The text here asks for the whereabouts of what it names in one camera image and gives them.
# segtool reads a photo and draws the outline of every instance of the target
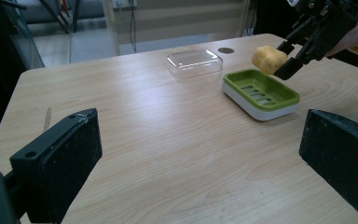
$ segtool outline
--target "robotic hand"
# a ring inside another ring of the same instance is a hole
[[[306,43],[295,58],[290,58],[275,76],[289,79],[304,64],[320,61],[358,22],[358,0],[287,0],[300,14],[293,32],[278,50],[289,54],[293,45]]]

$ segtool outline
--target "wood grain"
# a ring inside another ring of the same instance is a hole
[[[358,122],[358,68],[308,64],[284,82],[299,109],[268,122],[221,91],[224,74],[254,68],[256,47],[281,42],[256,35],[28,71],[0,125],[0,171],[43,132],[46,111],[52,126],[96,107],[103,157],[63,223],[358,223],[298,156],[310,108]],[[165,58],[192,49],[222,57],[222,73],[174,77]]]

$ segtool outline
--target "soap dish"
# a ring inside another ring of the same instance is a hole
[[[170,54],[166,64],[176,77],[194,77],[220,72],[223,60],[208,49],[198,49]]]
[[[254,69],[225,75],[222,89],[250,116],[262,121],[293,113],[299,102],[297,92]]]

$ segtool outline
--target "wooden table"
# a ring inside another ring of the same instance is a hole
[[[96,107],[103,157],[63,223],[358,223],[298,156],[310,108],[358,122],[358,68],[303,67],[284,82],[299,109],[268,122],[221,91],[224,74],[254,68],[256,47],[281,42],[257,35],[27,71],[0,125],[0,171],[47,127]],[[174,77],[166,56],[192,49],[218,54],[223,72]]]

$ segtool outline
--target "yellow sponge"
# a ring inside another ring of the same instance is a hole
[[[256,49],[252,63],[264,74],[272,75],[287,62],[287,59],[284,52],[272,46],[263,46]]]

